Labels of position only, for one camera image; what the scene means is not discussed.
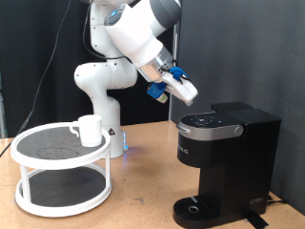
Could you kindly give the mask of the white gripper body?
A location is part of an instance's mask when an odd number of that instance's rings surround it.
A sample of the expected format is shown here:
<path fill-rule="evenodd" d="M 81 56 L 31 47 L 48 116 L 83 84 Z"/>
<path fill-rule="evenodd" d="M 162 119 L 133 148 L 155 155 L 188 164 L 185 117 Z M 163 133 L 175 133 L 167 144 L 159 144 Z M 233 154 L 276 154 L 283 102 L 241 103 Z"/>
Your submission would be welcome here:
<path fill-rule="evenodd" d="M 162 76 L 162 80 L 166 84 L 166 92 L 174 95 L 180 101 L 194 100 L 198 95 L 196 87 L 188 79 L 181 77 L 180 80 L 176 80 L 170 73 L 165 73 Z"/>

